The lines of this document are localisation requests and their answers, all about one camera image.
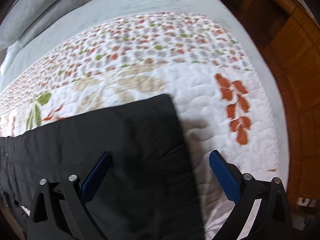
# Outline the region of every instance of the gray pillow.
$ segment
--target gray pillow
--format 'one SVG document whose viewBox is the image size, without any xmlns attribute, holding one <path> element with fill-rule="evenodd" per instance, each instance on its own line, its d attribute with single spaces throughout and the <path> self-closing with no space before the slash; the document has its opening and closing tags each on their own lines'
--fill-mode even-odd
<svg viewBox="0 0 320 240">
<path fill-rule="evenodd" d="M 28 44 L 33 38 L 60 19 L 68 12 L 84 5 L 90 0 L 58 0 L 50 6 L 19 38 L 20 47 Z"/>
<path fill-rule="evenodd" d="M 57 0 L 19 0 L 0 25 L 0 50 L 14 44 L 55 1 Z"/>
</svg>

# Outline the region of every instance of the black cloth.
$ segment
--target black cloth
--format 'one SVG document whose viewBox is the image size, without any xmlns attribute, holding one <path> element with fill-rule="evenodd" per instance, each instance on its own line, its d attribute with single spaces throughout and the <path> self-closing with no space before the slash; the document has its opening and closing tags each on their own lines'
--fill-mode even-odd
<svg viewBox="0 0 320 240">
<path fill-rule="evenodd" d="M 108 239 L 204 239 L 189 153 L 168 95 L 0 138 L 0 150 L 0 185 L 17 207 L 31 208 L 40 179 L 80 174 L 108 151 L 113 167 L 86 205 Z"/>
</svg>

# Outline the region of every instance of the wooden furniture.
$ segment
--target wooden furniture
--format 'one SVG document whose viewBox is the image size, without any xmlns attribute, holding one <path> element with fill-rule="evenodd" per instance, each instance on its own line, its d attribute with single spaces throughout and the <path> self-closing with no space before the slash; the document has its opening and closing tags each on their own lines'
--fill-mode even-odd
<svg viewBox="0 0 320 240">
<path fill-rule="evenodd" d="M 283 97 L 290 149 L 290 206 L 295 207 L 298 197 L 320 199 L 319 25 L 296 0 L 233 2 L 233 13 L 253 41 L 257 40 Z"/>
</svg>

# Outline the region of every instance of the white quilt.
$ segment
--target white quilt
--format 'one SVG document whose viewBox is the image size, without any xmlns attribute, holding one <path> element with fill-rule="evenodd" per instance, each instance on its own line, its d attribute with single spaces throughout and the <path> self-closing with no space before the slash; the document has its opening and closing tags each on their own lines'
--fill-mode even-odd
<svg viewBox="0 0 320 240">
<path fill-rule="evenodd" d="M 76 114 L 172 96 L 190 149 L 207 239 L 233 208 L 209 167 L 218 149 L 242 173 L 279 175 L 268 98 L 239 40 L 207 16 L 144 13 L 95 25 L 31 65 L 0 94 L 0 136 Z M 254 206 L 241 234 L 248 234 Z"/>
</svg>

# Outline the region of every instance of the white power outlet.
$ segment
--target white power outlet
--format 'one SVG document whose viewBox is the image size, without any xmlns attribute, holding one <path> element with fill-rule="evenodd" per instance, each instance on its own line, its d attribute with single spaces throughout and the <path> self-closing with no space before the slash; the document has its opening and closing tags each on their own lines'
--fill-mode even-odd
<svg viewBox="0 0 320 240">
<path fill-rule="evenodd" d="M 311 201 L 311 199 L 309 199 L 309 198 L 300 197 L 300 198 L 298 198 L 298 205 L 306 207 L 306 206 L 308 206 L 310 201 Z"/>
</svg>

